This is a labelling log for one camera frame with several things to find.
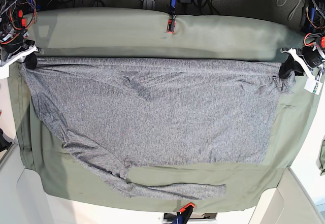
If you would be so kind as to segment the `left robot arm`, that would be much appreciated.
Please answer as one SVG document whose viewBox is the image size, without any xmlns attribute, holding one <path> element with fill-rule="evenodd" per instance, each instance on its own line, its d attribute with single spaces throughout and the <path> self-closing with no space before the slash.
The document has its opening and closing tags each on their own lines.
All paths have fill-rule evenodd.
<svg viewBox="0 0 325 224">
<path fill-rule="evenodd" d="M 282 48 L 288 55 L 281 65 L 279 77 L 286 79 L 292 72 L 306 76 L 304 89 L 319 95 L 324 76 L 324 0 L 304 0 L 301 31 L 305 33 L 301 48 Z"/>
</svg>

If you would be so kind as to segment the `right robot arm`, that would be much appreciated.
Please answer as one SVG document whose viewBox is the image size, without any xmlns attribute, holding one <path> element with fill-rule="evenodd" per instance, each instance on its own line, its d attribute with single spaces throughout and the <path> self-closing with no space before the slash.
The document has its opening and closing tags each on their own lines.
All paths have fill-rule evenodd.
<svg viewBox="0 0 325 224">
<path fill-rule="evenodd" d="M 15 62 L 36 68 L 36 54 L 44 52 L 28 38 L 28 29 L 36 21 L 36 0 L 1 0 L 1 79 L 9 77 Z"/>
</svg>

